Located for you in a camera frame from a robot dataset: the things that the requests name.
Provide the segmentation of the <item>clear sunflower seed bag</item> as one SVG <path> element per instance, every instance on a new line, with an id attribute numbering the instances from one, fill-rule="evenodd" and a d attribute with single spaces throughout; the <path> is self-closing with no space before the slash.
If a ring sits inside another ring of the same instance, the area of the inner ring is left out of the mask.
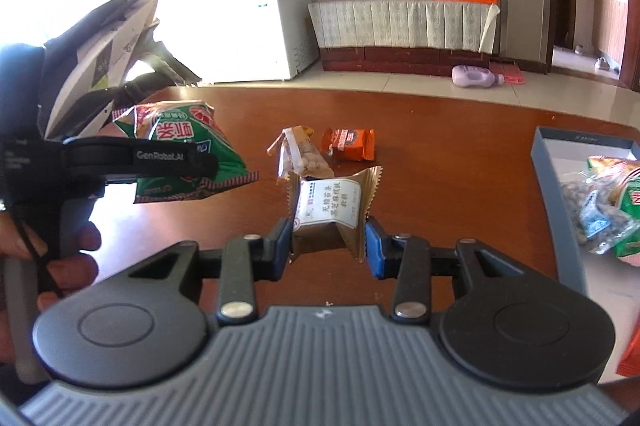
<path id="1" fill-rule="evenodd" d="M 592 172 L 567 173 L 560 186 L 578 246 L 585 253 L 603 255 L 638 230 L 639 222 L 608 203 Z"/>

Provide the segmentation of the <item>pink floor scale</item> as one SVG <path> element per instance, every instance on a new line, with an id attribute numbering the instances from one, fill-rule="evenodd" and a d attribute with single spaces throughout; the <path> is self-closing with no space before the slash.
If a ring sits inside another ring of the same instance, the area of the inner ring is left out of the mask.
<path id="1" fill-rule="evenodd" d="M 489 69 L 494 74 L 501 74 L 504 83 L 524 84 L 523 71 L 515 63 L 490 62 Z"/>

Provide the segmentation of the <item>white chest freezer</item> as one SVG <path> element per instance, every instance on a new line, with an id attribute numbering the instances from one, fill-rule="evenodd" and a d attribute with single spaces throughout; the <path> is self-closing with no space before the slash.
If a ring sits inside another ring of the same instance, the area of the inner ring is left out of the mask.
<path id="1" fill-rule="evenodd" d="M 311 0 L 158 0 L 156 37 L 211 86 L 288 81 L 319 58 Z"/>

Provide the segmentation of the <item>green chips bag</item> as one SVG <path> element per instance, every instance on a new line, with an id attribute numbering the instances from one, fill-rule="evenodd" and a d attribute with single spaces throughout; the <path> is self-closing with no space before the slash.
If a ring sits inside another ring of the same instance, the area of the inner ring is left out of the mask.
<path id="1" fill-rule="evenodd" d="M 152 141 L 138 149 L 142 164 L 168 164 L 167 175 L 137 179 L 137 204 L 197 201 L 259 179 L 247 169 L 215 121 L 215 109 L 202 100 L 163 100 L 128 108 L 114 119 L 127 138 Z"/>
<path id="2" fill-rule="evenodd" d="M 639 160 L 596 155 L 587 164 L 608 203 L 638 222 Z M 620 261 L 639 267 L 639 230 L 618 243 L 614 253 Z"/>

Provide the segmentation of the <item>stack of papers and folders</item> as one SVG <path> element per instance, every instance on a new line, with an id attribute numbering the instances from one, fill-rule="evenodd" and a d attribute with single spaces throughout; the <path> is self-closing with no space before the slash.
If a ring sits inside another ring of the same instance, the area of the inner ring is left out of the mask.
<path id="1" fill-rule="evenodd" d="M 98 132 L 168 86 L 201 81 L 154 39 L 157 0 L 108 0 L 42 45 L 1 48 L 1 138 Z"/>

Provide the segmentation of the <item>dark blue shallow box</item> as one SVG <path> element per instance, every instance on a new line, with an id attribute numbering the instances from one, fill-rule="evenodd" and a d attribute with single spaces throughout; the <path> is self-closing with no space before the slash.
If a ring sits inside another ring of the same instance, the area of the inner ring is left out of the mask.
<path id="1" fill-rule="evenodd" d="M 605 196 L 608 182 L 596 179 L 589 159 L 635 160 L 634 141 L 597 133 L 539 127 L 532 157 L 547 212 L 559 280 L 597 302 L 615 328 L 615 346 L 601 376 L 621 380 L 618 365 L 634 336 L 639 317 L 639 269 L 616 257 L 616 239 L 631 219 Z"/>

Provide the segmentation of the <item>purple detergent bottle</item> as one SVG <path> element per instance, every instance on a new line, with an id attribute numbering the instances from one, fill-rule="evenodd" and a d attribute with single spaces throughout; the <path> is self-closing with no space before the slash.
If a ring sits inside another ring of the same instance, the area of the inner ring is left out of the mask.
<path id="1" fill-rule="evenodd" d="M 457 65 L 452 68 L 451 80 L 459 88 L 488 89 L 493 86 L 502 86 L 504 76 L 503 74 L 496 74 L 488 68 Z"/>

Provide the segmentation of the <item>tv cabinet with lace cloth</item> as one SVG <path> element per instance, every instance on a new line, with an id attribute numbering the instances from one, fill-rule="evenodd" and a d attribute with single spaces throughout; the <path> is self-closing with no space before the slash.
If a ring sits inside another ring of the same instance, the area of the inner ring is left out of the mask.
<path id="1" fill-rule="evenodd" d="M 500 8 L 453 0 L 326 0 L 308 5 L 326 71 L 448 76 L 496 55 Z"/>

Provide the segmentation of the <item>wooden bathroom cabinet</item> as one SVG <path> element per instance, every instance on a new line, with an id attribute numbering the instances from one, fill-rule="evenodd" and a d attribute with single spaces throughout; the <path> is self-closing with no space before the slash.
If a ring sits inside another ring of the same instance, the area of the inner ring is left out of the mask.
<path id="1" fill-rule="evenodd" d="M 628 0 L 594 0 L 593 48 L 622 63 L 627 32 Z"/>

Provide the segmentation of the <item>brown white pastry packet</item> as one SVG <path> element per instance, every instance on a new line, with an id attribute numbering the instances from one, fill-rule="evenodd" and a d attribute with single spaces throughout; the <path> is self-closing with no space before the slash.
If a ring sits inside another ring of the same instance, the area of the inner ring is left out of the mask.
<path id="1" fill-rule="evenodd" d="M 288 176 L 291 260 L 306 253 L 347 249 L 363 263 L 366 258 L 364 227 L 382 174 L 382 166 L 329 179 L 309 180 L 291 173 Z"/>

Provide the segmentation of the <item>clear peanut snack packet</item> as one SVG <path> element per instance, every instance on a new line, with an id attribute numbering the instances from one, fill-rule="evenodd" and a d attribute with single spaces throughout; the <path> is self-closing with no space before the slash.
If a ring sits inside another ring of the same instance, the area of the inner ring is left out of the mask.
<path id="1" fill-rule="evenodd" d="M 267 149 L 269 156 L 277 155 L 279 182 L 295 173 L 304 179 L 330 179 L 334 171 L 311 142 L 314 130 L 306 126 L 295 126 L 281 130 L 279 136 Z"/>

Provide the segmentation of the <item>orange red snack packet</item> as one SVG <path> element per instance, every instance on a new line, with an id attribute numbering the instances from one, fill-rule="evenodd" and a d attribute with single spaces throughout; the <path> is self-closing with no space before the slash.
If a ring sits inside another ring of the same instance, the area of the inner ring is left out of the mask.
<path id="1" fill-rule="evenodd" d="M 624 377 L 640 375 L 640 328 L 637 328 L 617 365 L 616 374 Z"/>

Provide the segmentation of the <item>small orange snack packet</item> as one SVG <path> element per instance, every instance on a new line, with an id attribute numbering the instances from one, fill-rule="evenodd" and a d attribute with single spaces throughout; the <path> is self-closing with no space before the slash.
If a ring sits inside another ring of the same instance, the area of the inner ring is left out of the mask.
<path id="1" fill-rule="evenodd" d="M 321 150 L 337 160 L 375 160 L 373 129 L 331 129 L 323 133 Z"/>

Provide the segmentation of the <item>white shoe in doorway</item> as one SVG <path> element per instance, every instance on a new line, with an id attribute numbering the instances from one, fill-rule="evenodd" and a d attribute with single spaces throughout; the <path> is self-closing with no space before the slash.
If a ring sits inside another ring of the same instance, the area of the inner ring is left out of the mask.
<path id="1" fill-rule="evenodd" d="M 594 69 L 595 70 L 609 71 L 611 69 L 611 66 L 610 66 L 610 64 L 608 63 L 608 60 L 605 57 L 599 57 L 596 60 L 596 63 L 594 63 Z"/>

